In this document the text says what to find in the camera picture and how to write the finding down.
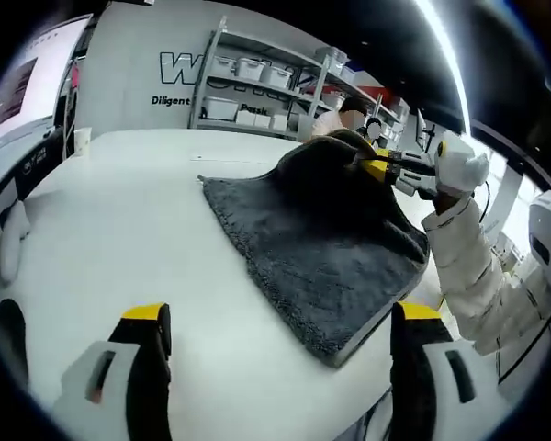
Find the person's right hand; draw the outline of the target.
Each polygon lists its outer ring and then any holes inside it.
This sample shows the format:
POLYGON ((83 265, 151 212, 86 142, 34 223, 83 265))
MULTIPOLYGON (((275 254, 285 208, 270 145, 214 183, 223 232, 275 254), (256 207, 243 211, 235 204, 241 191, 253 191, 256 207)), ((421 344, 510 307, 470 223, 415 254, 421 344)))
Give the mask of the person's right hand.
POLYGON ((439 193, 433 199, 434 212, 441 216, 446 212, 463 209, 469 201, 469 196, 454 197, 445 193, 439 193))

